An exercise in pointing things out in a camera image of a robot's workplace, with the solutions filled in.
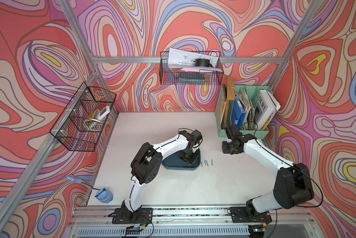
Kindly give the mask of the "teal plastic storage box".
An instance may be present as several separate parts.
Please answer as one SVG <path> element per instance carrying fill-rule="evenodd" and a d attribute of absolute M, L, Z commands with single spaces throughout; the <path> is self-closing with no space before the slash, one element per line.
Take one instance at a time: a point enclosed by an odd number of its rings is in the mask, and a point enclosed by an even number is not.
<path fill-rule="evenodd" d="M 194 163 L 191 164 L 187 161 L 182 160 L 179 157 L 179 152 L 176 152 L 166 159 L 163 159 L 162 165 L 166 169 L 170 170 L 185 170 L 185 171 L 193 171 L 196 170 L 201 165 L 201 151 L 200 149 L 196 150 L 193 154 L 194 156 Z"/>

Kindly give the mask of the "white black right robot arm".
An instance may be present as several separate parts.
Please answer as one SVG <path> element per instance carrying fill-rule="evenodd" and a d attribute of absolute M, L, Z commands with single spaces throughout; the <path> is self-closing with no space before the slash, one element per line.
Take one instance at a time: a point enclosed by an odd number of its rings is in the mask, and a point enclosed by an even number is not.
<path fill-rule="evenodd" d="M 244 216 L 250 222 L 271 222 L 268 214 L 279 209 L 291 209 L 314 198 L 309 169 L 279 156 L 253 135 L 239 135 L 222 142 L 224 154 L 247 154 L 268 169 L 275 177 L 271 192 L 246 202 Z"/>

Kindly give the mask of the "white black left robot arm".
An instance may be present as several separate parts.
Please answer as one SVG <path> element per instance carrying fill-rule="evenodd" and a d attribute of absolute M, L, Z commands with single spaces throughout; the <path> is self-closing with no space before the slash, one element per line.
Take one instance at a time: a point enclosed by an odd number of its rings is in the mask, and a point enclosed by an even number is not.
<path fill-rule="evenodd" d="M 179 129 L 173 138 L 158 143 L 144 143 L 131 162 L 131 187 L 121 207 L 108 216 L 113 224 L 150 224 L 153 208 L 143 207 L 146 185 L 153 181 L 161 166 L 167 169 L 195 170 L 201 163 L 200 145 L 203 141 L 198 130 Z"/>

